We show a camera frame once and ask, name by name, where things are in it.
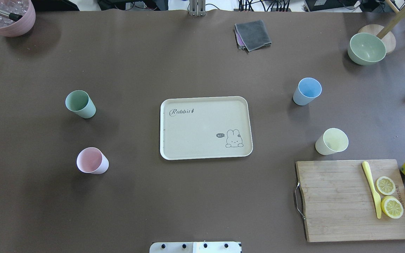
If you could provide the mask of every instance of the lemon slice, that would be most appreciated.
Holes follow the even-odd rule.
[[[386,196],[381,201],[381,208],[384,214],[390,218],[400,218],[404,212],[401,202],[396,197]]]
[[[384,195],[392,195],[396,190],[395,183],[387,176],[378,178],[376,180],[376,186],[378,191]]]

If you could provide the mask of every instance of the bowl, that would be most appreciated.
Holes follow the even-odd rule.
[[[16,37],[23,35],[31,30],[35,23],[35,9],[32,5],[31,0],[26,1],[29,2],[29,6],[23,17],[20,20],[13,22],[13,24],[1,27],[0,35],[6,37]]]
[[[375,64],[384,59],[386,51],[384,42],[373,34],[357,33],[349,41],[349,58],[360,65]]]

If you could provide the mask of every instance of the rabbit drawing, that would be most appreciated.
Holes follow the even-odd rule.
[[[228,130],[227,132],[228,138],[226,139],[226,147],[243,147],[243,140],[240,136],[240,132],[238,129],[235,130]]]

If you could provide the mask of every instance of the green bowl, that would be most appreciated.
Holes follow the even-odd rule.
[[[386,49],[381,39],[366,32],[357,33],[349,41],[348,55],[360,65],[371,65],[384,59]]]

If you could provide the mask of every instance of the ice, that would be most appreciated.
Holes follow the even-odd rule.
[[[29,0],[0,0],[0,9],[15,13],[18,15],[24,15],[29,7]],[[0,16],[0,28],[13,24],[10,19]]]

